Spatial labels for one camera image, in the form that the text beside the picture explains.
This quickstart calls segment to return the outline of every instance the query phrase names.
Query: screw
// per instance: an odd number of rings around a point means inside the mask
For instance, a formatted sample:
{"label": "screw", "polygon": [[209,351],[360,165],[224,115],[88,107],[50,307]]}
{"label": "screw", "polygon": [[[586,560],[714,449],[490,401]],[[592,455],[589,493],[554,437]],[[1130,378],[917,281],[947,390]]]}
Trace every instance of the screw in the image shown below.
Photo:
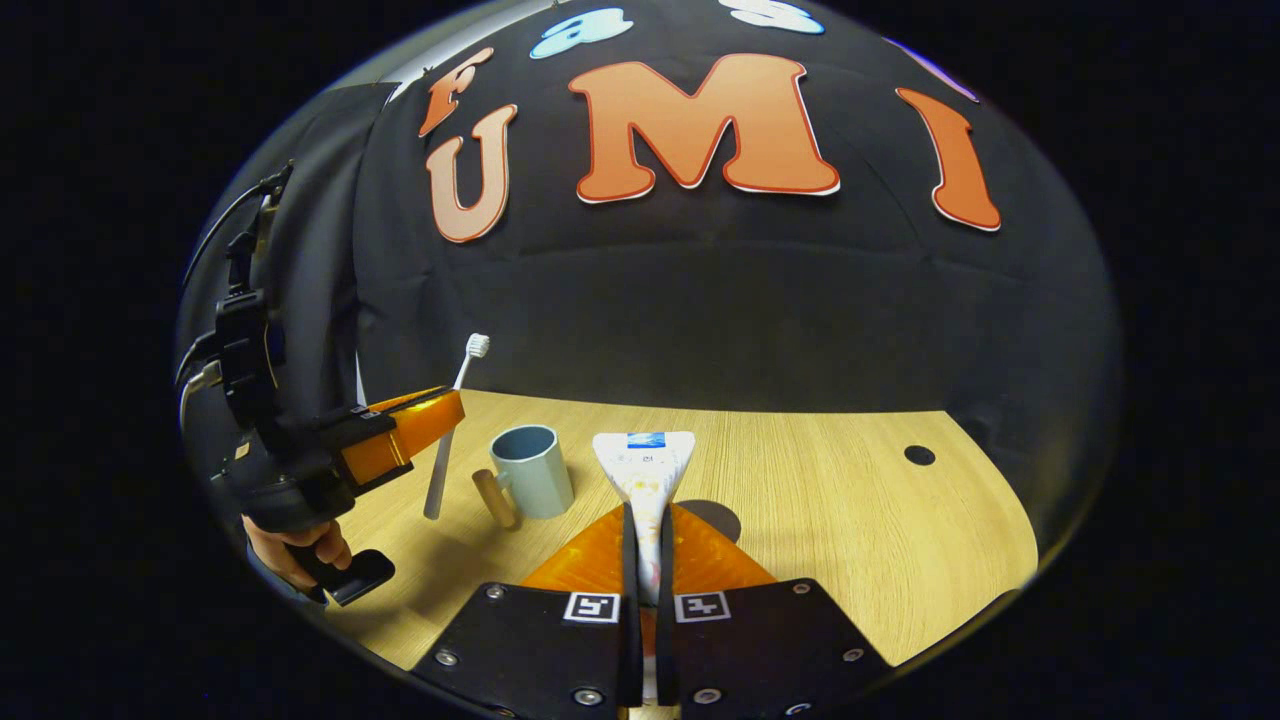
{"label": "screw", "polygon": [[573,700],[577,701],[579,705],[591,706],[604,702],[604,696],[595,691],[581,689],[573,693]]}

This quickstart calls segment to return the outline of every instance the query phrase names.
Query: white toothbrush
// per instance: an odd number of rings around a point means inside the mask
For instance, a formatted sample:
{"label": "white toothbrush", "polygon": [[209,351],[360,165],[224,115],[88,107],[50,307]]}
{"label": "white toothbrush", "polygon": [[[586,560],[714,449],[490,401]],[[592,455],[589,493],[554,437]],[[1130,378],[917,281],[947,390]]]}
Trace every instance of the white toothbrush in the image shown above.
{"label": "white toothbrush", "polygon": [[[462,369],[458,370],[458,379],[453,382],[453,389],[462,389],[462,378],[467,374],[467,366],[472,357],[484,357],[489,352],[489,336],[471,333],[467,340],[467,354],[462,359]],[[430,520],[440,516],[440,501],[444,498],[444,470],[449,466],[449,447],[453,445],[453,430],[440,438],[440,446],[435,451],[435,468],[431,469],[431,484],[426,487],[426,505],[422,515]]]}

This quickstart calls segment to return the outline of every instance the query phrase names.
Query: toothbrush handle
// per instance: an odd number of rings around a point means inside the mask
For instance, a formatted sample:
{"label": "toothbrush handle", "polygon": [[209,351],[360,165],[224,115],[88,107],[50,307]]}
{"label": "toothbrush handle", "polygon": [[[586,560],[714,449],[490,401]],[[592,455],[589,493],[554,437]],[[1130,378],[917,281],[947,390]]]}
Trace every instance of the toothbrush handle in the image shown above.
{"label": "toothbrush handle", "polygon": [[467,374],[467,365],[471,364],[471,354],[462,359],[462,368],[458,369],[458,379],[453,380],[453,389],[462,389],[462,378]]}
{"label": "toothbrush handle", "polygon": [[449,466],[449,448],[453,446],[453,432],[440,438],[435,451],[435,466],[431,468],[431,484],[426,487],[426,505],[422,515],[429,520],[440,518],[440,501],[444,498],[444,471]]}

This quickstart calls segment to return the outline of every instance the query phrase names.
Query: wooden table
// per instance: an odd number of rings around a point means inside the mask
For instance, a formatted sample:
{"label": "wooden table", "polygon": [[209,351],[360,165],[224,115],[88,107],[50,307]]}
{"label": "wooden table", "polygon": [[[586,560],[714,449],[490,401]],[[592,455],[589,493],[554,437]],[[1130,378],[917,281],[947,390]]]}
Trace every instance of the wooden table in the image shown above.
{"label": "wooden table", "polygon": [[[712,500],[742,523],[739,547],[780,580],[822,583],[891,665],[934,644],[1036,573],[1027,512],[991,460],[943,411],[777,414],[572,402],[462,391],[466,419],[439,520],[422,516],[435,448],[403,478],[362,496],[340,518],[353,551],[383,551],[385,585],[333,626],[410,669],[476,585],[518,583],[564,542],[617,507],[591,450],[602,432],[691,430],[698,447],[673,501]],[[489,442],[539,423],[559,433],[573,506],[503,530],[471,473],[492,468]],[[909,461],[919,445],[931,465]],[[669,716],[640,708],[634,719]]]}

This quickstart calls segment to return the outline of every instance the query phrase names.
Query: person's hand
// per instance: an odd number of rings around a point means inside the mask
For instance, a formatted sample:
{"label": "person's hand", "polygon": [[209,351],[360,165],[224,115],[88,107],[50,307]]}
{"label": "person's hand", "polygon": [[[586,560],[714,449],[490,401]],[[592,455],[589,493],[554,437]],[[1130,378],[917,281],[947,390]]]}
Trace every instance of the person's hand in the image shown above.
{"label": "person's hand", "polygon": [[244,532],[248,534],[253,553],[262,561],[262,565],[302,592],[314,588],[316,580],[302,569],[302,565],[289,553],[284,543],[297,547],[316,543],[315,551],[320,562],[328,562],[339,570],[351,566],[351,547],[343,539],[342,528],[338,527],[337,520],[321,523],[300,533],[269,533],[253,524],[248,515],[241,515],[241,519],[244,521]]}

